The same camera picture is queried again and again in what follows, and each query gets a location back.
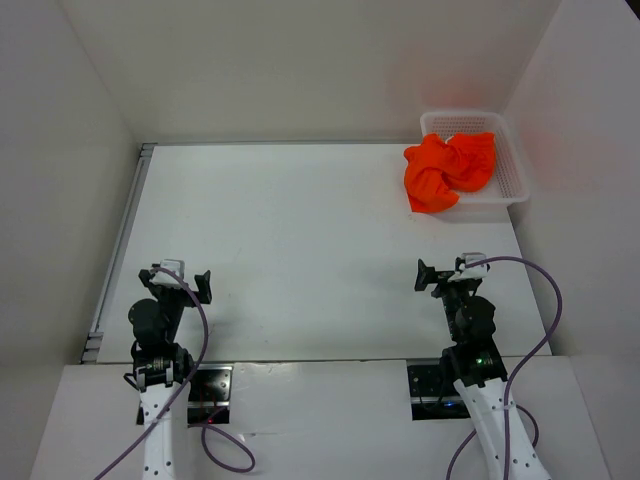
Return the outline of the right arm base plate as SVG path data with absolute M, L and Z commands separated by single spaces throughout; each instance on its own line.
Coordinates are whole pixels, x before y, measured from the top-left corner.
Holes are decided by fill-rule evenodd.
M 469 419 L 470 414 L 436 361 L 406 366 L 413 421 Z

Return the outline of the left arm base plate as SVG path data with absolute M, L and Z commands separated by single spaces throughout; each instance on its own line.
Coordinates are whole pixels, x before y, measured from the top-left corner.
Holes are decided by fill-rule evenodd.
M 182 363 L 168 357 L 136 360 L 132 372 L 123 374 L 125 381 L 140 395 L 136 424 L 148 424 L 156 418 L 180 386 L 183 389 L 166 411 L 167 416 L 178 415 L 180 408 L 186 407 L 189 426 L 227 423 L 229 412 L 222 418 L 219 412 L 229 408 L 233 367 L 205 364 L 197 370 L 194 368 L 190 358 Z

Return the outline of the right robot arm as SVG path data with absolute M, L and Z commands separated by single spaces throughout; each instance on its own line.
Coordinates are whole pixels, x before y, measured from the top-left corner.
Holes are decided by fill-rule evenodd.
M 442 301 L 453 345 L 443 350 L 438 370 L 440 385 L 457 393 L 473 422 L 491 479 L 549 479 L 533 439 L 528 435 L 508 386 L 508 372 L 494 342 L 496 307 L 477 294 L 487 276 L 482 254 L 463 254 L 452 270 L 417 263 L 414 290 L 429 286 Z

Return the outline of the orange shorts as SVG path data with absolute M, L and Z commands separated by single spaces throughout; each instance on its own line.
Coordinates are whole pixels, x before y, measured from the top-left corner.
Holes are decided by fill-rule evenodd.
M 404 187 L 411 211 L 435 214 L 458 204 L 462 193 L 487 186 L 496 166 L 495 135 L 457 133 L 447 140 L 436 133 L 404 151 Z

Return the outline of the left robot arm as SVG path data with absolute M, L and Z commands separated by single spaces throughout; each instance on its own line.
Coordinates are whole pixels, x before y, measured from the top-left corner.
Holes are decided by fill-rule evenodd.
M 140 394 L 145 428 L 144 479 L 192 479 L 187 428 L 187 400 L 200 385 L 199 362 L 176 342 L 182 314 L 211 302 L 210 273 L 194 277 L 197 289 L 185 290 L 185 262 L 165 259 L 141 270 L 139 279 L 151 296 L 128 312 L 134 344 L 133 379 Z

